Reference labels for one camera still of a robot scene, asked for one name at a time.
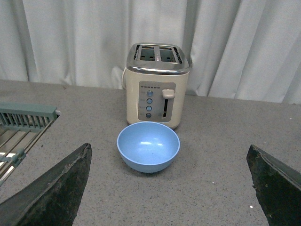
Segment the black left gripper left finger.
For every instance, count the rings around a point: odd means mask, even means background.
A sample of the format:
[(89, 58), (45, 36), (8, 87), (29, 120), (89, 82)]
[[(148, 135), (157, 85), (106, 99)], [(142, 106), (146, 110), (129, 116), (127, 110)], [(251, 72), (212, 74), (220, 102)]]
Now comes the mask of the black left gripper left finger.
[(0, 205), (2, 226), (71, 226), (92, 160), (88, 143), (73, 151)]

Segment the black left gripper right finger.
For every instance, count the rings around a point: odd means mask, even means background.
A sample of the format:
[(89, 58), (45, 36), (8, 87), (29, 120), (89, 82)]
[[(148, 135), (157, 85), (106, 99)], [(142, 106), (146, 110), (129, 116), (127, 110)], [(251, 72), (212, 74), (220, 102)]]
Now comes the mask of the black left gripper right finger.
[(270, 226), (301, 224), (301, 174), (251, 145), (247, 157), (256, 197)]

